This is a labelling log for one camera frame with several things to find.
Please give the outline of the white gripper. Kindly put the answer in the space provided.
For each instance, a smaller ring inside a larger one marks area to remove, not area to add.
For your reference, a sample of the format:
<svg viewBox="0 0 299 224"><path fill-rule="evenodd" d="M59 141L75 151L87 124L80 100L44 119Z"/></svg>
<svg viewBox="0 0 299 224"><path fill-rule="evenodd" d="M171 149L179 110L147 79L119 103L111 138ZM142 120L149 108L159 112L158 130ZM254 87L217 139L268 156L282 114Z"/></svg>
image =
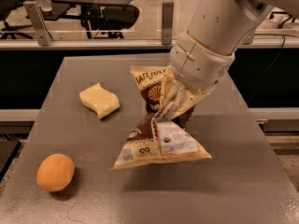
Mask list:
<svg viewBox="0 0 299 224"><path fill-rule="evenodd" d="M227 56L206 49L182 32L170 51L170 64L180 81L168 78L163 82L155 118L174 119L185 114L213 92L234 59L234 54Z"/></svg>

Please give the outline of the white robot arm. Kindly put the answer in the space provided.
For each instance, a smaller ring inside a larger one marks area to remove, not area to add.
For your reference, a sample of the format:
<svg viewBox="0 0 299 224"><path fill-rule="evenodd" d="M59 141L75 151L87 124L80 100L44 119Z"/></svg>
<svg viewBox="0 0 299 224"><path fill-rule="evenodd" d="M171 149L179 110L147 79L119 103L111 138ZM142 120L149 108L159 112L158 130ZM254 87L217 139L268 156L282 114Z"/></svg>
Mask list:
<svg viewBox="0 0 299 224"><path fill-rule="evenodd" d="M170 52L173 79L156 117L174 119L209 95L235 59L244 37L279 7L299 15L299 0L201 0Z"/></svg>

